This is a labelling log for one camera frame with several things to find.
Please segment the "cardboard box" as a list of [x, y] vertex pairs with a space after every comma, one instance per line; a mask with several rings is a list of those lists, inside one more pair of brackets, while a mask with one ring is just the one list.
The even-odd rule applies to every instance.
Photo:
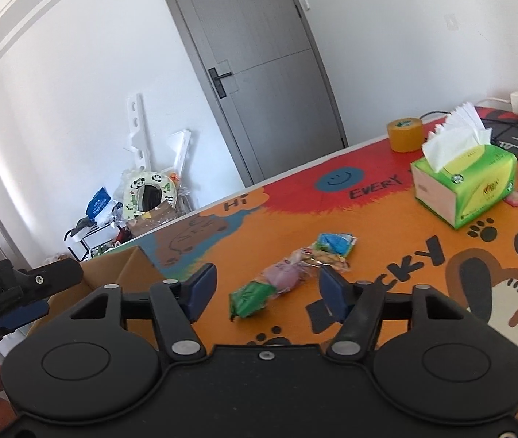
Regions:
[[82, 281], [48, 300], [49, 313], [31, 326], [28, 336], [38, 332], [53, 318], [73, 307], [92, 293], [93, 290], [107, 284], [118, 284], [124, 294], [143, 293], [155, 283], [166, 277], [154, 266], [146, 254], [138, 246], [124, 250], [115, 250], [81, 263]]

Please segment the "blue yellow snack packet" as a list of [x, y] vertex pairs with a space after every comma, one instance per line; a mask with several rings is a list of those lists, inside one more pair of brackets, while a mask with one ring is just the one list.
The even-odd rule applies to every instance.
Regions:
[[295, 250], [289, 261], [302, 268], [329, 266], [336, 271], [350, 268], [348, 257], [358, 238], [350, 233], [320, 233], [315, 242]]

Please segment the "green wrapped snack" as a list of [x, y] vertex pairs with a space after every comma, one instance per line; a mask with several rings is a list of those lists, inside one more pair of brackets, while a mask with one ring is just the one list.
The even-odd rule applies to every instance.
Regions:
[[229, 319], [249, 318], [266, 307], [267, 302], [274, 297], [277, 289], [267, 283], [251, 281], [228, 296]]

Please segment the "pink wrapped snack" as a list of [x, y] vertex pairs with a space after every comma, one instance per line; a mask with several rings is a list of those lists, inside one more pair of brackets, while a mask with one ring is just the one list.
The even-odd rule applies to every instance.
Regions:
[[302, 268], [301, 262], [292, 258], [285, 258], [272, 264], [264, 269], [260, 276], [267, 284], [276, 289], [278, 295], [294, 290], [309, 277]]

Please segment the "colourful cartoon table mat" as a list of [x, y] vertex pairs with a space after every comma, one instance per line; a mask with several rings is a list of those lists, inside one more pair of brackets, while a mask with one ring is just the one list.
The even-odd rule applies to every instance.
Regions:
[[140, 247], [166, 279], [216, 264], [219, 284], [196, 330], [206, 345], [326, 342], [337, 324], [316, 280], [229, 319], [228, 296], [311, 245], [350, 233], [349, 281], [381, 280], [396, 293], [428, 284], [518, 344], [518, 207], [499, 203], [454, 230], [416, 200], [410, 165], [380, 139], [252, 187], [115, 250]]

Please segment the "black metal shoe rack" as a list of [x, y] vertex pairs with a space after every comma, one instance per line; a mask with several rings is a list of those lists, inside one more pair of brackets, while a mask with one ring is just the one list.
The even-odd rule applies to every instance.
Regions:
[[78, 220], [72, 230], [64, 234], [64, 246], [77, 261], [82, 262], [93, 257], [93, 252], [115, 241], [120, 230], [114, 223], [98, 226], [89, 218]]

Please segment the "blue plastic bag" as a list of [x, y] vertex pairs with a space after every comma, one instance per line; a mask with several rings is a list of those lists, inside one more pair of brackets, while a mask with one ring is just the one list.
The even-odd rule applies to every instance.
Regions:
[[93, 222], [96, 217], [99, 216], [99, 214], [103, 212], [104, 209], [106, 209], [106, 206], [110, 204], [111, 200], [112, 198], [107, 190], [104, 187], [100, 188], [99, 191], [93, 195], [93, 198], [87, 205], [87, 218]]

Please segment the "green tissue box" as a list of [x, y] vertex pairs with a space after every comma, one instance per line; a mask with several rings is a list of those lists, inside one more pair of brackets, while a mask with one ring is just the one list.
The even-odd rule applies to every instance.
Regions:
[[410, 165], [417, 201], [455, 230], [513, 191], [517, 158], [491, 138], [477, 108], [465, 103], [436, 124]]

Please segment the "yellow tape roll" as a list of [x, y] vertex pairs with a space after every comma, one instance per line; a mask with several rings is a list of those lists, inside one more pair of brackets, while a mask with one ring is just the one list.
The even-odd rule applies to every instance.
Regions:
[[424, 144], [423, 124], [419, 118], [405, 118], [387, 124], [388, 142], [397, 153], [418, 151]]

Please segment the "grey door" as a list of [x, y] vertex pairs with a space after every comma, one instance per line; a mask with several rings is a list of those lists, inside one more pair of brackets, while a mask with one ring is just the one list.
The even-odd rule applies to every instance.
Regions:
[[[235, 166], [247, 186], [347, 145], [298, 0], [166, 0]], [[208, 70], [223, 79], [216, 95]]]

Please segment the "white plastic bracket board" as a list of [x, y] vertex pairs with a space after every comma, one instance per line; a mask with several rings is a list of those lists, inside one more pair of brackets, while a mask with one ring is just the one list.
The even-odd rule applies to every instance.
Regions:
[[134, 167], [139, 171], [151, 169], [146, 120], [141, 93], [127, 99], [128, 149], [134, 158]]

